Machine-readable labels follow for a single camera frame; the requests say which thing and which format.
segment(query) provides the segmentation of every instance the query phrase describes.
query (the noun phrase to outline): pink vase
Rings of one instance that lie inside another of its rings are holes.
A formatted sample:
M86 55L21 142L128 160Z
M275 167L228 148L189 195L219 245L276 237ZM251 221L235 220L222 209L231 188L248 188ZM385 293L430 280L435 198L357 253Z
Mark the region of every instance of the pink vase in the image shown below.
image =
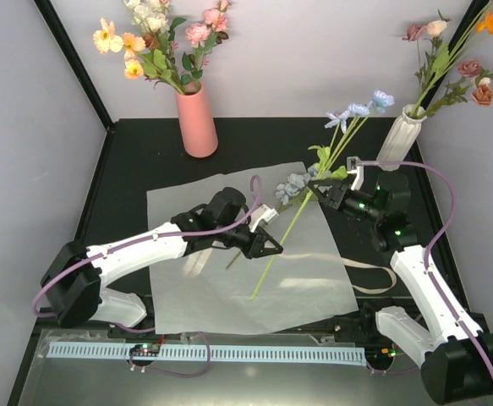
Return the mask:
M184 149L196 158L211 155L218 147L218 137L205 87L194 95L175 95Z

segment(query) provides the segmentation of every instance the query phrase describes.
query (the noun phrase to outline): black table surface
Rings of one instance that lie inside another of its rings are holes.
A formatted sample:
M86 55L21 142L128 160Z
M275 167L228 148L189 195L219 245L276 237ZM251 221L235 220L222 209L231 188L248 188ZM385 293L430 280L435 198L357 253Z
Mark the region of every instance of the black table surface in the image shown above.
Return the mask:
M372 118L356 134L336 165L345 164L345 156L375 159L394 118ZM186 184L217 173L233 173L253 167L302 161L308 167L317 161L311 145L328 145L332 131L325 129L324 118L217 118L217 151L205 159L189 156L182 146L177 119L123 119L108 135L90 201L79 225L78 237L86 245L103 244L127 238L148 229L146 192ZM434 235L427 215L424 188L419 187L417 172L401 167L408 176L412 200L409 217L426 244ZM373 192L379 168L366 169L363 191ZM367 225L341 213L324 210L340 255L355 261L387 265L371 243ZM433 256L445 272L440 253ZM353 284L366 288L390 285L383 271L348 268ZM151 292L148 268L116 281L113 288L124 292ZM359 303L367 299L356 292ZM397 286L384 296L409 298L406 287Z

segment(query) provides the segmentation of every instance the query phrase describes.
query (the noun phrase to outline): white wall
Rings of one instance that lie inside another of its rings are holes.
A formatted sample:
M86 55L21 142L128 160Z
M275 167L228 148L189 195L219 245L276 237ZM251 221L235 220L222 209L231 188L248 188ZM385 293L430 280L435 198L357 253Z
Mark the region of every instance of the white wall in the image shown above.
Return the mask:
M0 405L30 302L74 236L104 130L31 0L0 0Z
M121 0L52 0L113 120L176 117L173 90L123 76L123 56L100 55L99 19L135 31ZM216 0L172 0L173 15L199 20ZM204 81L217 117L312 117L366 102L381 88L406 105L417 97L409 23L458 22L470 0L234 0L231 39L214 50ZM187 25L181 26L184 32ZM178 55L189 46L181 42Z
M493 38L470 57L493 72ZM471 307L485 313L493 331L493 103L479 107L471 101L442 110L423 124L419 144L426 162L456 187L457 216L449 239ZM446 188L431 180L447 214Z

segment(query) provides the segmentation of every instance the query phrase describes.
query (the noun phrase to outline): orange flower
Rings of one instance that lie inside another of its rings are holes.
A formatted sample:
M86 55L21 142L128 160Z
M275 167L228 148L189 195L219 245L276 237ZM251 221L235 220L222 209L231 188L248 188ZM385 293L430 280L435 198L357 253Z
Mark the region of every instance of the orange flower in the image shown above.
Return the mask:
M493 13L488 12L485 17L486 29L493 34Z
M137 79L143 73L143 67L137 59L130 59L129 61L126 61L126 69L124 70L124 75L128 79Z
M96 31L93 35L94 44L100 53L107 53L109 49L118 52L122 49L123 41L119 36L114 35L114 23L107 24L104 19L100 20L101 30Z
M486 28L486 24L484 21L480 21L479 23L477 23L477 27L476 27L476 31L477 32L483 32L483 30Z
M145 49L145 40L140 36L134 36L126 32L122 36L122 39L124 41L124 48L126 49L126 53L124 54L124 60L126 61L136 58L137 53Z

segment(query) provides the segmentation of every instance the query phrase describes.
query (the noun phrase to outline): pink flower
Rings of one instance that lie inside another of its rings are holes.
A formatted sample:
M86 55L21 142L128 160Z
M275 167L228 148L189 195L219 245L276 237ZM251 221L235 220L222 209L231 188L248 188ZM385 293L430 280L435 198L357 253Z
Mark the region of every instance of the pink flower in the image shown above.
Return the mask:
M403 38L405 41L417 41L426 31L426 25L411 24L408 27L407 35Z
M195 23L192 24L186 30L186 39L189 41L193 48L196 48L201 44L205 45L205 40L211 34L211 29L204 24Z
M458 64L457 71L466 78L474 78L481 73L481 62L477 59L470 59Z
M225 14L217 8L205 11L205 24L209 25L216 32L227 30Z

